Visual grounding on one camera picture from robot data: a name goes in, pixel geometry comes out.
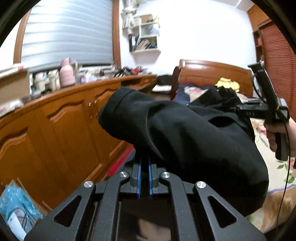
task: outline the device handle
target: device handle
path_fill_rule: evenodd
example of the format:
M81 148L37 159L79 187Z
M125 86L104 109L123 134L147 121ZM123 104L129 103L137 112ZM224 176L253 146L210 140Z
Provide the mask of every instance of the device handle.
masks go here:
M288 144L286 139L286 134L281 134L279 132L275 133L276 137L276 159L286 161L288 159Z

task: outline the silver screw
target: silver screw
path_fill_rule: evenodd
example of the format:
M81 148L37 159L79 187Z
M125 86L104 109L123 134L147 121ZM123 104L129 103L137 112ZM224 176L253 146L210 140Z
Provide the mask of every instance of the silver screw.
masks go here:
M119 176L120 177L127 177L128 176L128 173L127 172L120 172L119 173Z
M169 172L163 172L163 173L161 174L161 176L162 176L163 178L169 178L169 177L170 177L170 173L169 173Z
M202 181L199 181L196 183L196 186L198 188L205 188L206 187L206 183L205 182L202 182Z
M86 182L83 184L83 186L85 186L86 188L90 188L90 187L92 187L93 184L94 184L94 183L93 183L92 181L86 181Z

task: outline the yellow cloth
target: yellow cloth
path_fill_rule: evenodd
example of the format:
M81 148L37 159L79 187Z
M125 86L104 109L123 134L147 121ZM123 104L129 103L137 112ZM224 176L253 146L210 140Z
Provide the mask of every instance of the yellow cloth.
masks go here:
M217 84L215 84L215 86L224 86L224 88L226 89L232 88L235 92L239 92L239 83L231 81L230 79L220 78L220 80L217 82Z

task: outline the pink kettle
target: pink kettle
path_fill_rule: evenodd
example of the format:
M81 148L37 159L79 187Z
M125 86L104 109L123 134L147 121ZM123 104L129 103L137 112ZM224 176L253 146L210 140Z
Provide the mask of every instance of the pink kettle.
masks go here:
M62 68L59 71L59 81L61 88L75 85L76 79L75 79L75 73L78 68L77 61L74 61L74 68L71 65L71 58L65 58L61 62Z

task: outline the human hand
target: human hand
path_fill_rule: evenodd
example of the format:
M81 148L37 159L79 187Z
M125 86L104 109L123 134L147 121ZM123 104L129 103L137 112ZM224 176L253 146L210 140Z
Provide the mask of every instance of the human hand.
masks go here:
M276 144L276 137L274 133L283 133L286 134L286 129L283 123L276 123L276 124L265 124L266 127L266 137L269 141L269 148L275 152L277 149ZM287 129L290 138L290 148L291 148L291 157L296 156L296 123L295 121L290 118L289 122L287 123Z

